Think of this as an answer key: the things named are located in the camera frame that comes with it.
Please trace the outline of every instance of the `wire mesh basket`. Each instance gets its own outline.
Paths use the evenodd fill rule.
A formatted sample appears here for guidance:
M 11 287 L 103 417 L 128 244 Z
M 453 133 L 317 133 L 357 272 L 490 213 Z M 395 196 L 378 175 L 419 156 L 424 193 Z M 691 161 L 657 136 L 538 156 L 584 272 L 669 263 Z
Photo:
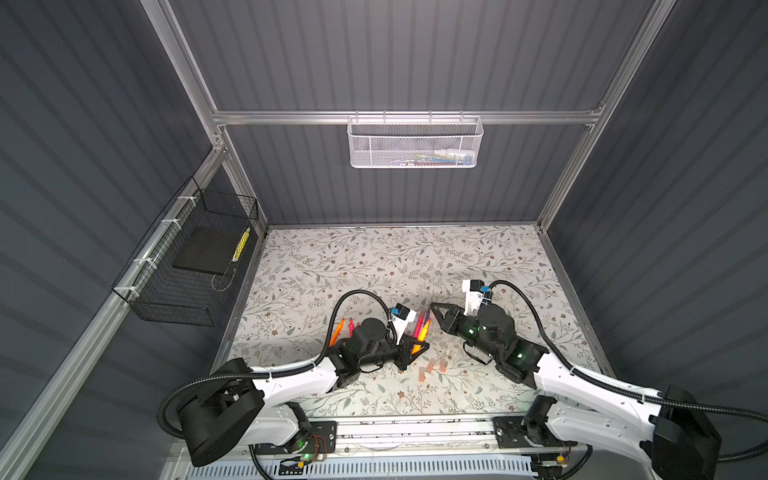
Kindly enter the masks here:
M 198 190 L 187 199 L 175 219 L 163 220 L 167 225 L 157 245 L 141 259 L 126 264 L 118 279 L 122 279 L 132 263 L 141 262 L 132 282 L 125 285 L 118 284 L 120 280 L 117 280 L 112 289 L 144 320 L 198 326 L 225 323 L 237 301 L 257 243 L 257 221 L 255 198 Z M 187 241 L 199 229 L 241 240 L 223 261 L 228 264 L 221 265 L 222 273 L 174 265 Z M 235 250 L 240 251 L 237 261 L 233 261 Z
M 483 129 L 480 118 L 374 124 L 350 117 L 347 134 L 355 168 L 472 168 Z

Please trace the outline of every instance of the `yellow marker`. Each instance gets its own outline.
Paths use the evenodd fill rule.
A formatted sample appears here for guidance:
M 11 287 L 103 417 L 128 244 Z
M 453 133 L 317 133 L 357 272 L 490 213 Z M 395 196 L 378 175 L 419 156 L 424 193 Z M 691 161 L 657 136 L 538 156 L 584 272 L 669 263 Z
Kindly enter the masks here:
M 250 237 L 250 227 L 245 230 L 243 236 L 240 238 L 240 242 L 237 244 L 235 254 L 232 256 L 233 262 L 237 262 L 240 259 L 240 255 L 243 253 L 243 248 L 245 248 L 245 243 L 248 241 L 248 237 Z
M 331 343 L 328 346 L 333 346 L 336 344 L 336 339 L 339 338 L 339 334 L 341 333 L 341 329 L 344 327 L 344 319 L 341 319 L 341 322 L 339 322 L 339 326 L 336 327 L 336 330 L 333 332 L 333 336 L 331 337 Z
M 432 319 L 427 320 L 427 323 L 425 323 L 424 326 L 422 327 L 422 331 L 419 332 L 419 342 L 423 342 L 424 339 L 427 338 L 427 333 L 429 332 L 430 323 L 432 323 Z M 413 351 L 411 351 L 411 355 L 414 355 L 420 349 L 422 349 L 421 345 L 414 346 Z

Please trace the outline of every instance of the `black bracket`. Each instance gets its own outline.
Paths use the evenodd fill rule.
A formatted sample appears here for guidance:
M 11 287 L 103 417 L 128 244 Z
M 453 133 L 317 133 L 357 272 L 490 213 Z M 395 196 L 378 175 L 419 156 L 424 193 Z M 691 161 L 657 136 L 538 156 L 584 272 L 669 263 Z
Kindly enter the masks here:
M 320 453 L 334 453 L 336 451 L 336 422 L 310 422 L 309 435 L 306 437 L 306 443 L 298 452 L 289 452 L 285 446 L 272 445 L 271 443 L 260 443 L 254 445 L 257 455 L 283 455 L 293 453 L 312 453 L 317 450 Z
M 415 346 L 421 346 L 420 350 L 416 353 L 412 353 Z M 411 365 L 421 355 L 429 350 L 429 344 L 427 342 L 415 339 L 412 336 L 403 336 L 400 340 L 399 350 L 397 357 L 394 360 L 395 366 L 403 371 L 408 369 L 408 365 Z
M 493 418 L 493 431 L 500 449 L 527 449 L 530 447 L 576 446 L 576 442 L 563 442 L 547 432 L 542 443 L 535 443 L 528 437 L 528 428 L 523 426 L 523 415 Z

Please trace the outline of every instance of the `table surface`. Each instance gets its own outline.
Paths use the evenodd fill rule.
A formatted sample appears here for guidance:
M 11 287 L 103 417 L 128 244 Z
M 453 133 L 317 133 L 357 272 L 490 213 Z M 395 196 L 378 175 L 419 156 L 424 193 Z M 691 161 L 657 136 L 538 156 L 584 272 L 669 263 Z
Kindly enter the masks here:
M 527 225 L 271 230 L 230 358 L 265 366 L 316 355 L 333 305 L 349 290 L 371 290 L 389 306 L 462 305 L 463 279 L 503 279 L 522 288 L 562 352 L 574 364 L 598 370 L 536 230 Z M 519 336 L 543 344 L 519 296 L 498 286 L 494 303 L 515 318 Z M 372 299 L 353 296 L 339 316 L 357 324 L 370 316 L 383 319 L 384 312 Z M 310 417 L 528 408 L 533 390 L 470 359 L 458 337 L 434 327 L 426 339 L 430 350 L 407 371 L 388 364 L 345 389 L 301 399 L 301 406 Z

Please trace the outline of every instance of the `gray corrugated wall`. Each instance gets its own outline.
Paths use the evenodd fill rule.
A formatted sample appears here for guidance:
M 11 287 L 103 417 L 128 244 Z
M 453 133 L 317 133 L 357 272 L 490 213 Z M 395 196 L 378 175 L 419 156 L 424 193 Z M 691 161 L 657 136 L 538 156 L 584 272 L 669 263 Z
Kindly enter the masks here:
M 513 111 L 596 108 L 650 0 L 171 4 L 221 110 Z M 273 224 L 534 220 L 580 130 L 486 126 L 474 169 L 357 171 L 343 128 L 230 127 Z
M 220 110 L 594 108 L 648 0 L 173 0 Z
M 136 2 L 0 3 L 0 84 L 3 445 L 210 144 Z M 129 317 L 40 464 L 64 472 L 114 455 L 148 478 L 158 463 L 127 454 L 124 436 L 157 430 L 160 390 L 203 373 L 217 335 Z M 116 421 L 134 431 L 107 431 Z M 56 478 L 42 468 L 29 478 Z
M 271 223 L 536 220 L 584 127 L 490 125 L 475 168 L 349 165 L 342 126 L 228 127 Z
M 679 1 L 549 231 L 621 378 L 761 411 L 766 25 L 766 2 Z M 768 436 L 712 418 L 724 451 Z M 766 467 L 722 465 L 718 478 Z

